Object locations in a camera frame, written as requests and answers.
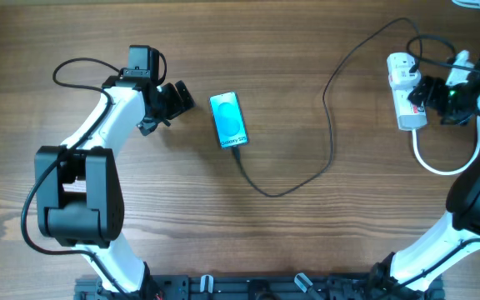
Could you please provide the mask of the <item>blue screen Galaxy smartphone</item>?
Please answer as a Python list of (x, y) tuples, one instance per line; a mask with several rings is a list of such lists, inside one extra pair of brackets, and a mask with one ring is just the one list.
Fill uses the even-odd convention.
[(232, 148), (247, 144), (242, 110), (235, 92), (225, 92), (209, 98), (209, 104), (221, 148)]

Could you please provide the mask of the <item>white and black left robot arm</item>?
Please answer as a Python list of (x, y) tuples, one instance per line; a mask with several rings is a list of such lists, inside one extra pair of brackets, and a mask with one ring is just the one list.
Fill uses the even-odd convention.
[(184, 82), (165, 83), (166, 73), (161, 52), (130, 46), (127, 66), (97, 88), (101, 98), (82, 126), (60, 145), (42, 146), (35, 155), (22, 237), (39, 253), (87, 259), (97, 278), (78, 279), (76, 299), (165, 297), (122, 233), (124, 201), (116, 157), (134, 128), (147, 136), (194, 107)]

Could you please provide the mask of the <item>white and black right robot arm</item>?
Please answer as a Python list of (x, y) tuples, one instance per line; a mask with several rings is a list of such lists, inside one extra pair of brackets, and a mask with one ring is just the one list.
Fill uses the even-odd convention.
[(463, 167), (452, 171), (456, 180), (442, 217), (413, 245), (391, 255), (377, 270), (375, 288), (400, 298), (425, 293), (440, 274), (480, 250), (480, 57), (470, 63), (468, 52), (445, 62), (447, 79), (423, 76), (418, 70), (425, 57), (411, 50), (387, 59), (397, 125), (416, 136), (427, 123), (425, 110), (435, 110), (443, 125), (476, 121), (476, 149)]

